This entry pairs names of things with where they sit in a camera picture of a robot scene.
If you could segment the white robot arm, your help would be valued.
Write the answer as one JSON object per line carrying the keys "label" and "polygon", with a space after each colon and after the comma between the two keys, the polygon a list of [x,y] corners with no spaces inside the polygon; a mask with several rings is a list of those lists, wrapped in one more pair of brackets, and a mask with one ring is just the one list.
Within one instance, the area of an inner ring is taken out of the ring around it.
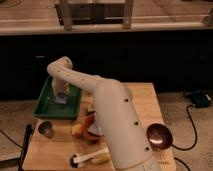
{"label": "white robot arm", "polygon": [[104,134],[115,171],[161,171],[126,86],[118,80],[69,69],[62,57],[47,67],[53,78],[93,95],[96,120]]}

